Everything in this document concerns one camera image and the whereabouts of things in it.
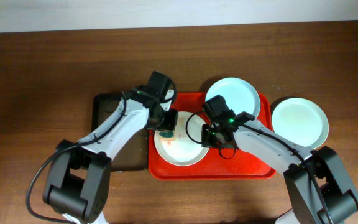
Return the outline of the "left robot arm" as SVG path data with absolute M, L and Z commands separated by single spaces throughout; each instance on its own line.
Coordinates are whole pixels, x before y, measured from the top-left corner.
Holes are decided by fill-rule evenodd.
M 146 85 L 122 93 L 116 110 L 77 142 L 62 141 L 47 161 L 43 201 L 62 214 L 63 223 L 105 223 L 112 160 L 141 129 L 172 131 L 178 112 L 170 107 L 173 80 L 152 72 Z

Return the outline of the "green and yellow sponge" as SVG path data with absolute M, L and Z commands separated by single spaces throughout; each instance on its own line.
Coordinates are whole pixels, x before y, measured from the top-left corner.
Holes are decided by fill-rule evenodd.
M 174 131 L 159 131 L 158 136 L 165 141 L 174 141 L 176 139 Z

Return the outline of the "mint green plate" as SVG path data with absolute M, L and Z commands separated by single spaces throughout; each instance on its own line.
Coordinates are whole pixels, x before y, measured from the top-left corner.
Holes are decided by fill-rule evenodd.
M 273 130 L 285 139 L 303 147 L 316 149 L 329 134 L 325 112 L 305 98 L 288 98 L 273 109 Z

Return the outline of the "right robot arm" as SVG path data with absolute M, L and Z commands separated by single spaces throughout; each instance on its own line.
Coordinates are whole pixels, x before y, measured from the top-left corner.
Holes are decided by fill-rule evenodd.
M 247 152 L 285 179 L 291 209 L 276 223 L 344 223 L 358 212 L 358 191 L 334 149 L 297 145 L 255 116 L 235 114 L 221 95 L 202 107 L 210 121 L 202 127 L 202 146 Z

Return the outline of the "white plate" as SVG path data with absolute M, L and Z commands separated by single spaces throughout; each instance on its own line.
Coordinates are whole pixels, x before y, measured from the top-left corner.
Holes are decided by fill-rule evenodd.
M 203 147 L 201 141 L 202 125 L 206 122 L 198 115 L 194 115 L 186 126 L 186 122 L 192 113 L 180 111 L 174 132 L 174 141 L 165 141 L 159 138 L 157 131 L 154 134 L 154 144 L 158 154 L 166 162 L 175 166 L 190 166 L 202 160 L 208 153 L 208 148 Z

